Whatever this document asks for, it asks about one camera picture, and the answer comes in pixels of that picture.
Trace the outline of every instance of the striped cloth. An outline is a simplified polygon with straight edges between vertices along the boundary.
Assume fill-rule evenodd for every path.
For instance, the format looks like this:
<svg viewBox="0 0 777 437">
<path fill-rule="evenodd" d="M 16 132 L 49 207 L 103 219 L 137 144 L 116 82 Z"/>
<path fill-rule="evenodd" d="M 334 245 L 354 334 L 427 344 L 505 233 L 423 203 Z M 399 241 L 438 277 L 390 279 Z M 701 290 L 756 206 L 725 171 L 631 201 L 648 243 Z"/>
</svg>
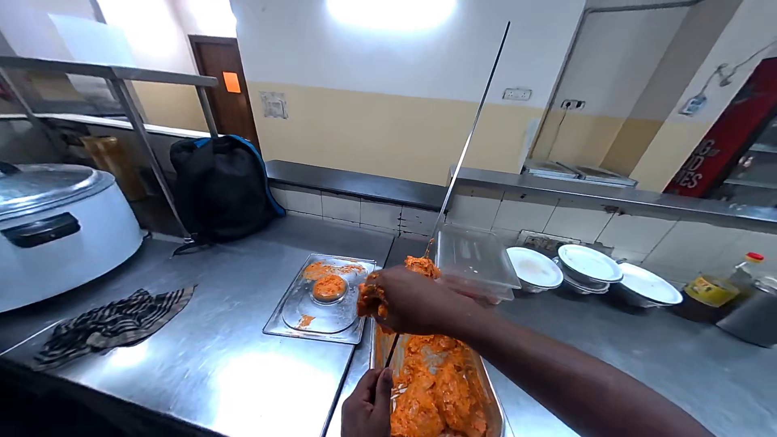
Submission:
<svg viewBox="0 0 777 437">
<path fill-rule="evenodd" d="M 43 351 L 35 356 L 36 370 L 52 369 L 90 352 L 143 340 L 189 303 L 195 287 L 158 295 L 141 288 L 126 299 L 58 324 Z"/>
</svg>

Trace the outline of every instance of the red sign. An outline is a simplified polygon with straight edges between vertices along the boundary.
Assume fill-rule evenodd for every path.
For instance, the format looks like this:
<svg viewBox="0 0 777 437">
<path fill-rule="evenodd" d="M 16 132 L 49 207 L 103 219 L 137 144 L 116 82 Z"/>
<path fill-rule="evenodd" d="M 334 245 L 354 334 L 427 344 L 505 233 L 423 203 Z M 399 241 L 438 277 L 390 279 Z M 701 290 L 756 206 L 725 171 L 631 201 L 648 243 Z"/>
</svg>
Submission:
<svg viewBox="0 0 777 437">
<path fill-rule="evenodd" d="M 737 156 L 753 131 L 777 105 L 777 58 L 765 59 L 755 69 L 718 121 L 696 146 L 664 193 L 699 198 Z"/>
</svg>

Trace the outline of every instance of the rice cooker handle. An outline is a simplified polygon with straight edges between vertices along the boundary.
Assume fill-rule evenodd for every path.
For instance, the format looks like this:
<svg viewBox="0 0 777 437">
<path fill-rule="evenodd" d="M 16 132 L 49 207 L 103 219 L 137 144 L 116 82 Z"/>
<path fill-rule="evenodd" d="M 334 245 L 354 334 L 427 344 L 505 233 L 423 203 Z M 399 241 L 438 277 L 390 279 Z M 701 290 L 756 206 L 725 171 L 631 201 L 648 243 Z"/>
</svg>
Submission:
<svg viewBox="0 0 777 437">
<path fill-rule="evenodd" d="M 0 173 L 4 173 L 8 176 L 11 176 L 12 174 L 17 174 L 21 172 L 22 170 L 19 170 L 19 167 L 14 166 L 11 163 L 6 163 L 4 161 L 0 161 Z"/>
<path fill-rule="evenodd" d="M 0 233 L 14 246 L 29 249 L 75 234 L 81 230 L 78 220 L 69 212 L 3 229 Z"/>
</svg>

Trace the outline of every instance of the round imprint in tray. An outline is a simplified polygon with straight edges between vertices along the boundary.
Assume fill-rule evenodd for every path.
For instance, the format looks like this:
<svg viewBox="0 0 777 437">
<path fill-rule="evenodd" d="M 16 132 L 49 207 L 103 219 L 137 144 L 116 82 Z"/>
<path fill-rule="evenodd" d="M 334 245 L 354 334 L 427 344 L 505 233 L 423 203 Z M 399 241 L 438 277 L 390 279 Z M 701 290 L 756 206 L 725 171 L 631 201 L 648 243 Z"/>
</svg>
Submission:
<svg viewBox="0 0 777 437">
<path fill-rule="evenodd" d="M 345 279 L 336 274 L 328 274 L 313 284 L 313 299 L 321 303 L 331 303 L 343 297 L 347 289 Z"/>
</svg>

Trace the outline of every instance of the rice cooker lid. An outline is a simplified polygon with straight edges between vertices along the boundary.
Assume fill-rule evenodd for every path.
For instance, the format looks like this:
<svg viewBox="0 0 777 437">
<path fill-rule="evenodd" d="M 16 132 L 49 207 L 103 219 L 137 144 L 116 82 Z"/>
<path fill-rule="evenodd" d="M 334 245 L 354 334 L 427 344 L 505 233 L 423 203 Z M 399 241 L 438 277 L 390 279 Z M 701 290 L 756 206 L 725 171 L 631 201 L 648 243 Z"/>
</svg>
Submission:
<svg viewBox="0 0 777 437">
<path fill-rule="evenodd" d="M 0 171 L 0 220 L 68 205 L 105 190 L 114 181 L 112 174 L 86 166 L 5 165 Z"/>
</svg>

